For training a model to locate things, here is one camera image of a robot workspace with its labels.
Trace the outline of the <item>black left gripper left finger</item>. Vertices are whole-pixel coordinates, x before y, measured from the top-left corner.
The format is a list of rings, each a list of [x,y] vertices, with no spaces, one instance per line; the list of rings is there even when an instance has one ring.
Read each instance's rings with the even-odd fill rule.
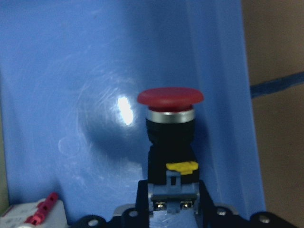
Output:
[[[150,211],[148,197],[148,181],[140,180],[138,182],[135,210],[137,212],[136,224],[139,228],[150,227]]]

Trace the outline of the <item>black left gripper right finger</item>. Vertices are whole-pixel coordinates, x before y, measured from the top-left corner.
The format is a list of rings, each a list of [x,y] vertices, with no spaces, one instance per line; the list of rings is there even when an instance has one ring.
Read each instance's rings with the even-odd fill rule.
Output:
[[[198,206],[195,209],[194,217],[198,228],[212,227],[216,207],[207,190],[205,183],[199,181],[199,196],[197,199]]]

